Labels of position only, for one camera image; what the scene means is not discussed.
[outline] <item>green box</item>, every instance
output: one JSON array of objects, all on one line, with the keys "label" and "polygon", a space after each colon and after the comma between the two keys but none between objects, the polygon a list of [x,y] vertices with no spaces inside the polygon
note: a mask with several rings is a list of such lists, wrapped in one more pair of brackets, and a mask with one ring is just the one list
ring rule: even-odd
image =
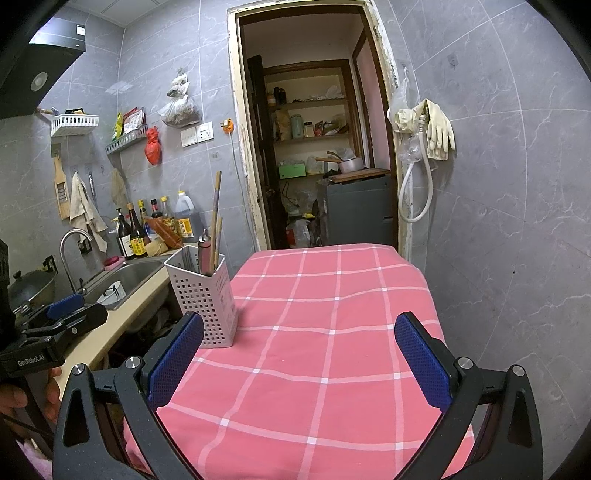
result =
[{"label": "green box", "polygon": [[306,165],[298,163],[297,165],[282,165],[279,167],[279,178],[293,179],[295,177],[306,176]]}]

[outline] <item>blue gripper pad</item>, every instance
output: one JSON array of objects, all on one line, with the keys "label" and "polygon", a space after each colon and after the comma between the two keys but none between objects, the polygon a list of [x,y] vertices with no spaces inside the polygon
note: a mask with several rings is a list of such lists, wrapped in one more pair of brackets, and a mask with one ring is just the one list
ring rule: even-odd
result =
[{"label": "blue gripper pad", "polygon": [[396,318],[394,336],[427,402],[445,413],[452,404],[449,376],[405,313]]},{"label": "blue gripper pad", "polygon": [[46,316],[50,320],[59,320],[74,313],[84,306],[84,297],[79,293],[74,293],[65,299],[52,303],[47,309]]},{"label": "blue gripper pad", "polygon": [[168,404],[202,341],[203,320],[193,313],[148,377],[147,398],[152,410]]}]

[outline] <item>orange plug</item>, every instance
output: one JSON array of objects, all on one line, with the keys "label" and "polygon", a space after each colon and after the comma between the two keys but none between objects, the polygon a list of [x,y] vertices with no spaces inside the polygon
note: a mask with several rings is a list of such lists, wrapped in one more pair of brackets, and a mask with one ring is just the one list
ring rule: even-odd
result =
[{"label": "orange plug", "polygon": [[231,134],[234,131],[234,122],[232,122],[231,118],[224,120],[221,125],[224,133]]}]

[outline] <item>stainless steel sink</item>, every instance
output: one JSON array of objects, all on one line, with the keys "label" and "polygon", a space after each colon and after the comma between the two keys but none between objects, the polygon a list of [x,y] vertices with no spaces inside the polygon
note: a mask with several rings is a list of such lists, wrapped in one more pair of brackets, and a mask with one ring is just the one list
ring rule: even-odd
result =
[{"label": "stainless steel sink", "polygon": [[86,303],[96,303],[99,297],[113,283],[120,280],[125,296],[115,303],[105,305],[107,310],[116,310],[125,303],[131,294],[140,288],[146,281],[154,275],[164,265],[165,258],[140,258],[123,263],[120,267],[109,272],[104,277],[86,286]]}]

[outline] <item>pink wall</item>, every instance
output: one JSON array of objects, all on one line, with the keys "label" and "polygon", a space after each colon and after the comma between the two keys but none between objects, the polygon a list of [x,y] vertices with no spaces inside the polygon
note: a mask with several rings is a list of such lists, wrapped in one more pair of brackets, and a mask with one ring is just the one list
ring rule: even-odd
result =
[{"label": "pink wall", "polygon": [[386,131],[386,119],[384,117],[384,106],[379,89],[378,75],[375,71],[374,59],[369,44],[365,41],[363,48],[356,59],[363,96],[368,108],[369,130],[374,148],[374,159],[376,168],[390,169],[390,153],[388,149],[388,134]]}]

